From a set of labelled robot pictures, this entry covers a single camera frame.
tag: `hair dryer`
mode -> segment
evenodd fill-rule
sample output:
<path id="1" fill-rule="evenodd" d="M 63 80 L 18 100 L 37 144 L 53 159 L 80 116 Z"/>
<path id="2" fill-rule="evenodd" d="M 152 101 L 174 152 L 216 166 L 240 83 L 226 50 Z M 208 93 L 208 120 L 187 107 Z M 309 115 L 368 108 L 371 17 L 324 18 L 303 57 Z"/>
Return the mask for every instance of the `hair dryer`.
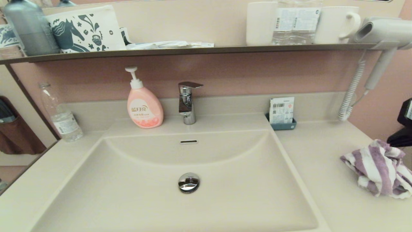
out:
<path id="1" fill-rule="evenodd" d="M 381 56 L 375 64 L 365 83 L 363 96 L 373 90 L 386 71 L 396 50 L 412 48 L 412 21 L 399 18 L 370 17 L 364 20 L 363 27 L 358 30 L 354 38 L 356 43 L 376 43 L 372 50 L 382 50 Z M 353 76 L 348 91 L 339 110 L 339 120 L 346 121 L 351 115 L 352 109 L 362 97 L 351 105 L 359 81 L 365 70 L 363 55 L 358 62 L 356 73 Z"/>

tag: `mug handle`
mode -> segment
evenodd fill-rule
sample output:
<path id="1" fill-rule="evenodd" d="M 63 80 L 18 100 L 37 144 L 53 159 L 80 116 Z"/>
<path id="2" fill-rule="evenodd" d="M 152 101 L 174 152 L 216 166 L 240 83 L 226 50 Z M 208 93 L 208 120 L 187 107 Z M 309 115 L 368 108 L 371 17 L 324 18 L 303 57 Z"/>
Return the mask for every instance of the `mug handle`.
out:
<path id="1" fill-rule="evenodd" d="M 353 36 L 358 31 L 359 27 L 361 26 L 361 17 L 357 13 L 348 12 L 346 15 L 346 19 L 347 20 L 353 19 L 353 26 L 351 30 L 340 33 L 339 39 L 341 40 Z"/>

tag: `faucet handle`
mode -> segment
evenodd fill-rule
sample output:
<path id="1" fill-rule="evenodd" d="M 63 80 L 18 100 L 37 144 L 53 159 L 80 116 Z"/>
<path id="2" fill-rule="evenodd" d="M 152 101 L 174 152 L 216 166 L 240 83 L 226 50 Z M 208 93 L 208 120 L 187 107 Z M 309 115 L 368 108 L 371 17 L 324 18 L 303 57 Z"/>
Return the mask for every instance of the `faucet handle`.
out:
<path id="1" fill-rule="evenodd" d="M 185 81 L 185 82 L 180 82 L 179 83 L 179 91 L 180 95 L 182 96 L 187 96 L 192 94 L 192 89 L 197 89 L 202 87 L 202 84 L 190 82 L 190 81 Z"/>

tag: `small tray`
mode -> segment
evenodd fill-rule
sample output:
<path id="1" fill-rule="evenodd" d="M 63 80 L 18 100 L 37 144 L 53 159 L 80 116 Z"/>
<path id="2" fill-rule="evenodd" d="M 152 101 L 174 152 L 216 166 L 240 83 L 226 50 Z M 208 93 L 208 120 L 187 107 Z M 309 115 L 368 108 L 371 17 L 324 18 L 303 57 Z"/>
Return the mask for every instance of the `small tray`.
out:
<path id="1" fill-rule="evenodd" d="M 267 120 L 269 121 L 269 113 L 265 114 Z M 297 121 L 295 119 L 292 120 L 292 123 L 285 123 L 285 124 L 270 124 L 273 130 L 293 130 L 296 128 Z"/>

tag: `shelf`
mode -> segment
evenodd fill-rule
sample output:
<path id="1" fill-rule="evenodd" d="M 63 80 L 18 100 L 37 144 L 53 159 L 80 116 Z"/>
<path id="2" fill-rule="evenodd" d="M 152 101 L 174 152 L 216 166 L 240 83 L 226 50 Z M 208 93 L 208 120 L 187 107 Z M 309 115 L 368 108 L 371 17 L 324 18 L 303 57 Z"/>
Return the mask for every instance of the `shelf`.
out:
<path id="1" fill-rule="evenodd" d="M 123 50 L 105 52 L 82 52 L 70 54 L 53 54 L 17 59 L 0 60 L 0 64 L 15 64 L 24 62 L 46 62 L 69 59 L 88 59 L 105 57 L 137 57 L 137 56 L 163 56 L 163 55 L 192 55 L 192 54 L 223 54 L 223 53 L 248 53 L 248 52 L 286 52 L 286 51 L 314 51 L 314 50 L 361 50 L 369 49 L 375 44 L 321 44 L 321 45 L 288 45 L 288 46 L 260 46 L 260 47 L 211 47 L 211 48 L 185 48 L 185 49 L 160 49 L 160 50 Z"/>

